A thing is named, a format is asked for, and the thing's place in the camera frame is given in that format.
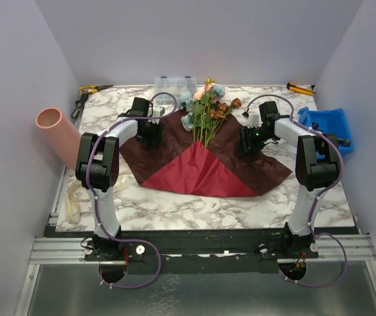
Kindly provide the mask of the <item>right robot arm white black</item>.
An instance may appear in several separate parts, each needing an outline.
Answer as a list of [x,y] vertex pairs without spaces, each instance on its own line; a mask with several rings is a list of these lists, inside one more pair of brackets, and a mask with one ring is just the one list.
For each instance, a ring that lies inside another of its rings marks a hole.
[[280,241],[281,253],[293,258],[304,250],[299,237],[313,235],[322,200],[342,177],[343,160],[334,134],[323,134],[292,115],[281,115],[274,101],[262,103],[258,115],[248,115],[247,125],[240,129],[239,154],[261,151],[269,140],[284,140],[296,148],[298,199],[287,222],[290,236]]

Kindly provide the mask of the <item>blue flower stem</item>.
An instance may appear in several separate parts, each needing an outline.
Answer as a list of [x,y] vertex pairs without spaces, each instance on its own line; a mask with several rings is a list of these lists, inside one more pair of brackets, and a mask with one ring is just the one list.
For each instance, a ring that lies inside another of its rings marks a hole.
[[[216,101],[220,101],[222,97],[225,96],[225,87],[220,84],[215,84],[213,87],[215,91],[216,97],[214,98],[212,103]],[[191,94],[189,91],[182,93],[178,99],[178,109],[185,110],[186,114],[181,118],[182,126],[187,131],[193,132],[193,124],[192,124],[192,109],[194,103],[194,94]]]

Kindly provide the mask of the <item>beige printed ribbon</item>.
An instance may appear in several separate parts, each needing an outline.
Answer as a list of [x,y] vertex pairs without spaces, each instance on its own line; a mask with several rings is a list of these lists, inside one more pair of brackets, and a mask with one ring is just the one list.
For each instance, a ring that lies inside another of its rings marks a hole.
[[[115,211],[118,211],[122,205],[121,195],[135,183],[135,178],[129,173],[129,170],[124,171],[123,175],[118,177],[118,181],[113,188]],[[84,226],[84,230],[92,230],[94,225],[92,203],[87,191],[82,187],[81,182],[76,179],[73,171],[68,174],[64,199],[64,221],[70,226]]]

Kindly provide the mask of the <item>peach rose flower stem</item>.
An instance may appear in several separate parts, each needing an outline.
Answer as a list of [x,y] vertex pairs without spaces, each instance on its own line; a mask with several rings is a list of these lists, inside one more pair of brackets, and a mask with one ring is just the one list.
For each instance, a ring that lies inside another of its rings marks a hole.
[[[211,90],[211,93],[213,94],[213,99],[216,97],[215,91]],[[193,109],[192,109],[192,124],[193,124],[193,133],[194,133],[194,140],[200,140],[200,132],[201,132],[201,114],[202,114],[202,109],[203,105],[201,101],[203,99],[201,98],[204,95],[204,88],[200,88],[193,96],[194,98],[194,103],[193,103]]]

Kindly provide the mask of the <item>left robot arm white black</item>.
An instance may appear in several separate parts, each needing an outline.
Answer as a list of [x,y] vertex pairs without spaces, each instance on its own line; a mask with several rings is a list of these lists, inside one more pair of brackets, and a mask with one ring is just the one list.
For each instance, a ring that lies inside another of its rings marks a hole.
[[120,148],[128,140],[139,138],[156,146],[163,131],[161,106],[136,97],[132,107],[116,118],[108,128],[97,134],[82,134],[75,175],[90,197],[94,214],[94,236],[104,238],[100,252],[109,260],[122,255],[123,244],[116,237],[121,230],[115,214],[113,188],[119,177]]

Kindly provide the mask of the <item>pink bud flower stem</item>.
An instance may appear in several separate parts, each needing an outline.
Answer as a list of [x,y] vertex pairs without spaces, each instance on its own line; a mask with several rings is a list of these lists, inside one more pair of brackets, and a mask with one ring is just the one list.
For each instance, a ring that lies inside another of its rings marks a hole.
[[213,94],[211,90],[215,85],[215,81],[213,78],[206,78],[205,79],[205,86],[204,86],[204,95],[201,97],[203,101],[201,101],[203,105],[202,114],[201,114],[201,132],[200,132],[200,140],[202,141],[203,145],[206,146],[207,139],[209,135],[209,131],[211,128],[210,119],[208,118],[208,112],[211,106],[211,102],[213,99]]

